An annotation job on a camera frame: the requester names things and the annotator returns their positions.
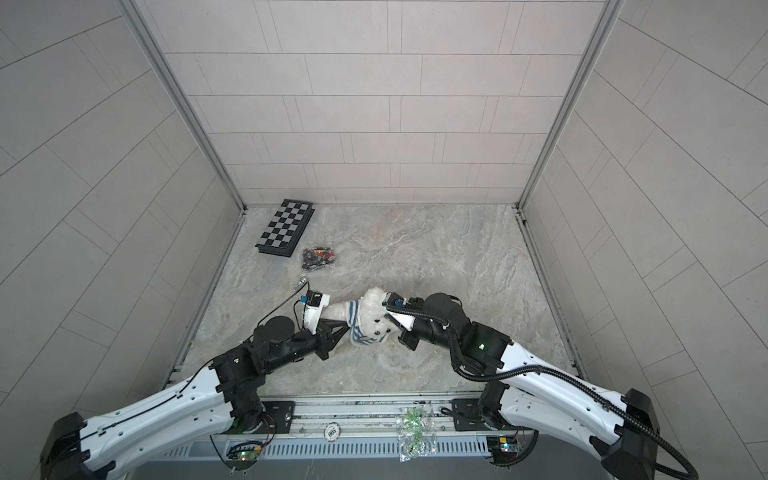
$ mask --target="black cable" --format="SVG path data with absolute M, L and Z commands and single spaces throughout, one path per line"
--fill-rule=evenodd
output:
M 229 468 L 229 464 L 224 461 L 221 454 L 219 453 L 219 449 L 216 448 L 216 444 L 214 443 L 214 436 L 208 435 L 208 438 L 210 439 L 210 444 L 214 446 L 214 450 L 216 450 L 216 455 L 219 455 L 219 460 L 221 460 L 221 463 L 224 464 L 225 467 Z
M 298 292 L 300 292 L 300 291 L 301 291 L 303 288 L 304 288 L 304 285 L 302 285 L 302 286 L 301 286 L 301 287 L 300 287 L 300 288 L 299 288 L 297 291 L 295 291 L 295 292 L 291 293 L 291 294 L 288 296 L 288 298 L 286 298 L 285 300 L 283 300 L 283 302 L 282 302 L 280 305 L 276 306 L 275 308 L 273 308 L 273 309 L 272 309 L 272 311 L 271 311 L 271 312 L 269 312 L 269 313 L 268 313 L 268 314 L 266 314 L 264 317 L 262 317 L 262 319 L 261 319 L 261 320 L 259 320 L 259 321 L 256 323 L 256 326 L 259 326 L 259 325 L 261 325 L 261 323 L 262 323 L 264 320 L 266 320 L 266 318 L 267 318 L 267 317 L 269 317 L 270 315 L 272 315 L 273 313 L 275 313 L 275 312 L 277 311 L 277 309 L 279 309 L 281 306 L 283 306 L 283 305 L 285 305 L 286 303 L 288 303 L 288 300 L 292 299 L 292 298 L 293 298 L 293 297 L 294 297 L 294 296 L 295 296 L 295 295 L 296 295 Z M 307 291 L 309 291 L 309 290 L 310 290 L 310 282 L 309 282 L 309 281 L 307 281 L 307 282 L 306 282 L 306 289 L 307 289 Z M 250 340 L 250 339 L 252 339 L 252 338 L 253 338 L 253 334 L 251 333 L 251 334 L 250 334 L 250 336 L 249 336 L 249 337 L 246 339 L 246 341 L 247 341 L 247 340 Z
M 436 316 L 429 312 L 424 312 L 422 310 L 414 310 L 414 309 L 409 309 L 409 308 L 400 307 L 400 306 L 387 306 L 386 309 L 395 313 L 402 313 L 405 315 L 419 316 L 422 318 L 430 319 L 438 323 L 441 323 L 443 326 L 447 326 L 445 331 L 448 335 L 448 345 L 449 345 L 449 352 L 451 356 L 451 367 L 462 378 L 467 379 L 470 382 L 497 382 L 501 380 L 510 379 L 513 376 L 527 375 L 529 373 L 537 373 L 539 375 L 541 375 L 542 373 L 546 373 L 547 375 L 560 379 L 576 387 L 577 389 L 581 390 L 587 396 L 592 398 L 595 402 L 599 403 L 605 410 L 612 412 L 618 415 L 619 417 L 621 417 L 624 420 L 625 424 L 631 425 L 639 433 L 647 436 L 656 445 L 659 445 L 664 451 L 672 455 L 672 458 L 677 460 L 677 462 L 680 463 L 680 465 L 682 465 L 683 468 L 686 469 L 685 472 L 680 472 L 678 470 L 674 470 L 670 467 L 667 467 L 666 465 L 657 463 L 654 466 L 656 470 L 658 470 L 661 473 L 664 473 L 665 475 L 669 475 L 670 477 L 680 478 L 681 480 L 698 480 L 699 474 L 694 468 L 694 466 L 691 465 L 688 459 L 685 458 L 679 451 L 677 451 L 676 448 L 670 445 L 669 442 L 662 439 L 656 432 L 654 432 L 653 429 L 647 427 L 645 424 L 639 422 L 633 416 L 629 415 L 624 410 L 614 405 L 614 403 L 611 400 L 608 400 L 602 395 L 600 395 L 599 393 L 593 391 L 592 389 L 590 389 L 589 387 L 587 387 L 586 385 L 578 381 L 576 378 L 570 376 L 569 374 L 565 372 L 561 372 L 560 370 L 552 369 L 542 365 L 527 365 L 527 366 L 518 367 L 516 369 L 508 370 L 506 372 L 495 373 L 493 375 L 472 375 L 470 373 L 465 372 L 462 369 L 463 355 L 458 345 L 458 333 L 456 332 L 455 328 L 453 328 L 453 325 L 451 325 L 451 323 L 447 319 L 442 318 L 440 316 Z

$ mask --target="blue and white striped cloth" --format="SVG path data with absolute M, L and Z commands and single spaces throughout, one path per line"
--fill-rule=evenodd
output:
M 363 335 L 362 330 L 360 329 L 359 321 L 358 321 L 358 313 L 360 308 L 360 301 L 355 300 L 353 302 L 347 302 L 349 304 L 349 316 L 347 317 L 347 325 L 349 325 L 349 341 L 351 341 L 353 344 L 357 346 L 368 346 L 373 345 L 374 343 L 381 343 L 385 335 L 381 335 L 378 337 L 371 337 Z

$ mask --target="white plush toy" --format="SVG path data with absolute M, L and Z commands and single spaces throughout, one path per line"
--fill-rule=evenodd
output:
M 376 287 L 369 289 L 359 300 L 334 303 L 323 309 L 323 318 L 344 320 L 349 325 L 349 340 L 357 346 L 383 342 L 395 329 L 387 320 L 382 305 L 386 293 Z

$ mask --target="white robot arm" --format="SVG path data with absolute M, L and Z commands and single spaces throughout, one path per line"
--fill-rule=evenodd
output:
M 191 439 L 253 431 L 267 421 L 257 395 L 266 375 L 311 353 L 327 359 L 349 329 L 345 321 L 321 318 L 327 295 L 310 290 L 304 298 L 305 328 L 299 332 L 290 319 L 273 317 L 254 330 L 253 339 L 179 384 L 87 422 L 77 413 L 59 419 L 41 454 L 41 478 L 112 480 Z M 564 372 L 503 333 L 470 321 L 454 300 L 435 293 L 406 302 L 388 293 L 384 317 L 402 330 L 398 340 L 409 349 L 421 340 L 444 346 L 457 374 L 485 384 L 478 409 L 488 427 L 523 425 L 553 435 L 601 460 L 620 480 L 650 480 L 654 470 L 698 478 L 659 436 L 647 396 L 633 389 L 622 395 Z M 656 464 L 658 446 L 687 472 Z

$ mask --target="plastic bag of green items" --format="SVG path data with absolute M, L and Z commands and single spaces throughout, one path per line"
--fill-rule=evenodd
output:
M 436 451 L 437 434 L 432 420 L 432 408 L 424 406 L 408 409 L 397 419 L 397 441 L 400 461 L 415 457 L 426 457 Z

